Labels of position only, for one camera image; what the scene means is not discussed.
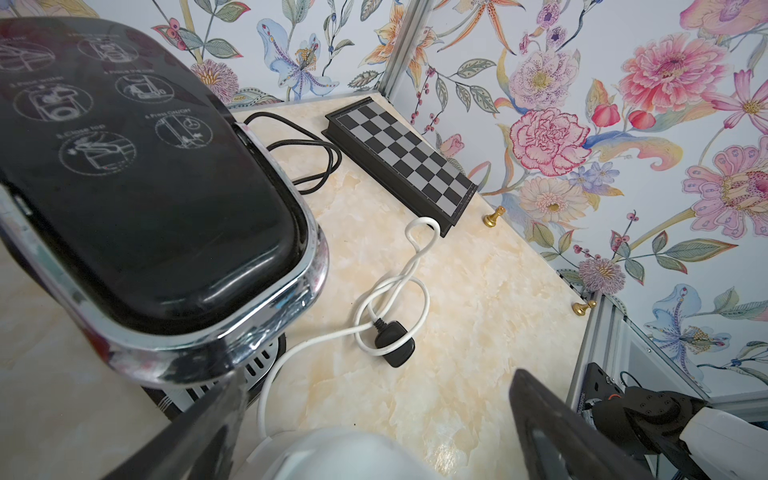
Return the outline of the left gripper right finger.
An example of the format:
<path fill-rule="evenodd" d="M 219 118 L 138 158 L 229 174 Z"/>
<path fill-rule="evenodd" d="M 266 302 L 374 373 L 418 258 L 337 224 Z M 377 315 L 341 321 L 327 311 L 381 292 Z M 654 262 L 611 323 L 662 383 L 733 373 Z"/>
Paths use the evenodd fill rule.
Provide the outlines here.
<path fill-rule="evenodd" d="M 652 477 L 527 370 L 515 371 L 509 401 L 530 479 Z"/>

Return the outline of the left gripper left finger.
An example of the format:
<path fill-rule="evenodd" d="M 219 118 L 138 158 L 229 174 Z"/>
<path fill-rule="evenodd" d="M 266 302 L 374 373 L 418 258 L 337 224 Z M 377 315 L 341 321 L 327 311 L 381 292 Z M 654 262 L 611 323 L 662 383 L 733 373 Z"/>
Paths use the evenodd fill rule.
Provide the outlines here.
<path fill-rule="evenodd" d="M 244 372 L 221 379 L 201 400 L 105 477 L 227 479 L 247 407 Z"/>

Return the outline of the white coffee machine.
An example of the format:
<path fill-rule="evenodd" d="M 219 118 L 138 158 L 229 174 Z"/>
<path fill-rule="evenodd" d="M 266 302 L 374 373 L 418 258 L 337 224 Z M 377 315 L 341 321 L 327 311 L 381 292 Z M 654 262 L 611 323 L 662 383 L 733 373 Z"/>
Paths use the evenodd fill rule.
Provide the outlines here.
<path fill-rule="evenodd" d="M 275 434 L 262 441 L 236 479 L 439 479 L 394 440 L 346 427 Z"/>

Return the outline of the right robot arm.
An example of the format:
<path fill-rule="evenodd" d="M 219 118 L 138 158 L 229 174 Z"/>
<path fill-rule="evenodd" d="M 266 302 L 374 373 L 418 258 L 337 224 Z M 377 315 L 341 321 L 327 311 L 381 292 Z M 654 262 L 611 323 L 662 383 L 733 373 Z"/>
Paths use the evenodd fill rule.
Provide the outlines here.
<path fill-rule="evenodd" d="M 699 398 L 621 388 L 590 362 L 576 409 L 626 455 L 662 456 L 684 479 L 767 477 L 767 431 Z"/>

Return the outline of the black coffee machine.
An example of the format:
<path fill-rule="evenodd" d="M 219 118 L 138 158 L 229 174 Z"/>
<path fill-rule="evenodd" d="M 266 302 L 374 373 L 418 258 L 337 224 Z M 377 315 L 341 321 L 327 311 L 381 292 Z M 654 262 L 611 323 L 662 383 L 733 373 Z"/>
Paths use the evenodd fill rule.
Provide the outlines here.
<path fill-rule="evenodd" d="M 160 43 L 94 18 L 1 23 L 1 238 L 168 416 L 254 393 L 327 278 L 268 150 Z"/>

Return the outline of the gold chess pawn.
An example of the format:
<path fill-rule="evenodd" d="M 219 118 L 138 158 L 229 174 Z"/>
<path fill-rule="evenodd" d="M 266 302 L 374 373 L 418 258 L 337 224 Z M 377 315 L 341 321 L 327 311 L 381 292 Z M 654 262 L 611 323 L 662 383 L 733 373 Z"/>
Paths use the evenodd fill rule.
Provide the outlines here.
<path fill-rule="evenodd" d="M 482 219 L 483 224 L 488 228 L 494 228 L 499 219 L 506 213 L 506 209 L 503 206 L 497 207 L 493 213 L 485 215 Z"/>
<path fill-rule="evenodd" d="M 584 303 L 574 303 L 572 305 L 572 311 L 577 316 L 586 316 L 588 313 L 590 313 L 595 307 L 597 306 L 597 302 L 595 300 L 589 300 Z"/>

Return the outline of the black white chessboard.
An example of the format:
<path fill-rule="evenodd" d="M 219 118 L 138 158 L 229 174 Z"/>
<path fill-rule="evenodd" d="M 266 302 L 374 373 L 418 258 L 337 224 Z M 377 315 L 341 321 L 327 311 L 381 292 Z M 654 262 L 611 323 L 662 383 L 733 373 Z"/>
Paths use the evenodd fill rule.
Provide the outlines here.
<path fill-rule="evenodd" d="M 446 157 L 373 98 L 326 115 L 323 134 L 418 217 L 455 227 L 477 191 Z"/>

